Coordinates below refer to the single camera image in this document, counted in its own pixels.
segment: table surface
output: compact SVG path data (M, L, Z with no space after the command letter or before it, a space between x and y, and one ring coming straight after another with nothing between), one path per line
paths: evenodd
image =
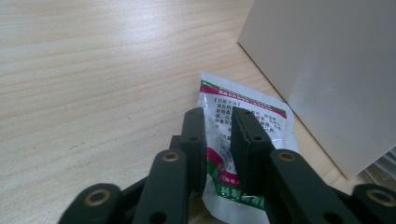
M146 176L201 71L280 99L236 40L252 0L1 1L0 223L56 223L79 192ZM296 119L301 154L345 179ZM201 202L190 223L220 223Z

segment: plastic packet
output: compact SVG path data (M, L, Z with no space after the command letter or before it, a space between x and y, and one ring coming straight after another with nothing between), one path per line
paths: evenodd
M288 105L272 96L230 80L202 73L198 106L205 112L207 180L203 200L217 219L227 223L269 223L264 198L242 195L230 152L233 106L250 110L275 148L298 152L294 116Z

